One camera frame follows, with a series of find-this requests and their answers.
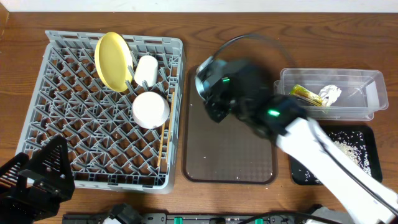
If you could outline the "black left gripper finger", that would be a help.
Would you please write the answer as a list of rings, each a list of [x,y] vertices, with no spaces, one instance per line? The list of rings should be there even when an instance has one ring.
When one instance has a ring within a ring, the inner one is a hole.
[[[28,155],[20,152],[1,166],[1,196],[27,196],[27,178],[19,172],[28,161]]]
[[[55,136],[19,171],[37,187],[58,199],[71,199],[75,190],[67,140]]]

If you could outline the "yellow green snack wrapper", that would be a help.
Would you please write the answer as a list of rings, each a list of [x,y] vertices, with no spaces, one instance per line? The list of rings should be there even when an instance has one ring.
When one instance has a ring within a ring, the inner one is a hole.
[[[307,103],[310,103],[311,105],[322,106],[322,98],[301,85],[295,85],[289,94],[294,95],[306,101]]]

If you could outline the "white tissue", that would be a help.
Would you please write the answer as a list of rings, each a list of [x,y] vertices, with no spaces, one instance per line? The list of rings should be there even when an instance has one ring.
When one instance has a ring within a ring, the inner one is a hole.
[[[322,99],[322,106],[331,106],[341,95],[341,89],[336,85],[324,86],[319,94]]]

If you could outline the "white paper cup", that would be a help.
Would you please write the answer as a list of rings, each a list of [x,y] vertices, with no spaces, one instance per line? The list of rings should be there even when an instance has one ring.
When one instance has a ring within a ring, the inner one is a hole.
[[[134,81],[143,86],[146,82],[148,87],[152,87],[157,83],[158,61],[151,55],[142,56],[139,59],[134,74]]]

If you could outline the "pile of rice and nuts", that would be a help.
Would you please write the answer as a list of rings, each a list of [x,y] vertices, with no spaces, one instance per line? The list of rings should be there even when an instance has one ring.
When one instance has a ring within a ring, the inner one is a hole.
[[[368,146],[361,131],[325,131],[333,143],[367,175],[371,173]],[[289,157],[292,179],[299,185],[321,185],[322,182],[294,158]]]

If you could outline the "yellow plate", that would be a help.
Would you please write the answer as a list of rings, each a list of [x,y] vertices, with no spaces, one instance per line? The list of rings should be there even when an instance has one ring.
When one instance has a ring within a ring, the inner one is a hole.
[[[133,67],[133,61],[127,42],[119,34],[108,32],[99,39],[95,66],[104,85],[117,92],[127,90],[126,81],[132,81],[129,67]]]

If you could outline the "light blue bowl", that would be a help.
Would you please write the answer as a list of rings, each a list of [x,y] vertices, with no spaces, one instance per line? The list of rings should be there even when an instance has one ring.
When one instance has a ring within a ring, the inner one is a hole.
[[[198,66],[195,76],[195,87],[203,101],[210,97],[212,87],[223,76],[224,60],[215,60],[213,56],[207,58]]]

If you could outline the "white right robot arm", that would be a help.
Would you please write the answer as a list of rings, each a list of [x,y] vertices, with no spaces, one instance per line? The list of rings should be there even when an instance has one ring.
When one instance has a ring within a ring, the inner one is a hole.
[[[355,223],[397,223],[397,193],[339,150],[294,97],[273,94],[261,67],[209,57],[196,70],[195,86],[214,122],[232,114],[275,142],[321,181]]]

